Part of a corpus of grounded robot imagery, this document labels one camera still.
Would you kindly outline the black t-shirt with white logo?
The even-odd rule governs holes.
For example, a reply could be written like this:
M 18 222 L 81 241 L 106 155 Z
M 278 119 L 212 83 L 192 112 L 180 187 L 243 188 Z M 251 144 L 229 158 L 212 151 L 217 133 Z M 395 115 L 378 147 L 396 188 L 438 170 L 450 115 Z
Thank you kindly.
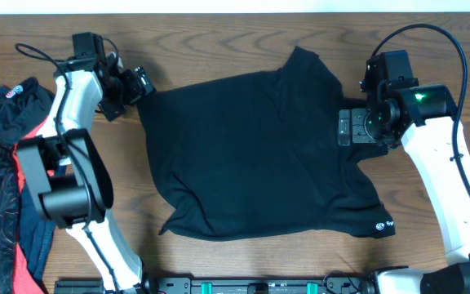
M 274 71 L 144 98 L 138 112 L 153 182 L 174 209 L 162 231 L 208 241 L 311 229 L 394 235 L 358 166 L 388 151 L 339 144 L 347 103 L 337 77 L 301 47 Z

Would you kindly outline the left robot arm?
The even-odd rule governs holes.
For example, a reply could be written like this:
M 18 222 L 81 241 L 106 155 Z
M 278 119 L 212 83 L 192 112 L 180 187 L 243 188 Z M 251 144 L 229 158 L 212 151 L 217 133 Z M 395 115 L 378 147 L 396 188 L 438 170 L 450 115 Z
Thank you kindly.
M 91 139 L 96 113 L 112 122 L 155 88 L 143 67 L 124 69 L 118 50 L 107 53 L 97 33 L 72 36 L 65 60 L 18 42 L 22 55 L 55 66 L 55 98 L 37 134 L 17 155 L 37 214 L 65 230 L 86 251 L 98 280 L 61 279 L 57 293 L 153 293 L 144 263 L 113 215 L 113 183 Z

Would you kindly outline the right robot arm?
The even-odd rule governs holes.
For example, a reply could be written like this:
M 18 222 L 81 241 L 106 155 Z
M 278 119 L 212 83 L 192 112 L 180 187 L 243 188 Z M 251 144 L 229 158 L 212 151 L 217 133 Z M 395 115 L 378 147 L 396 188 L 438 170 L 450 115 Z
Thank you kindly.
M 372 56 L 362 109 L 339 112 L 338 143 L 402 146 L 416 166 L 441 229 L 447 266 L 377 269 L 362 293 L 470 293 L 470 154 L 459 107 L 442 84 L 419 85 L 406 51 Z

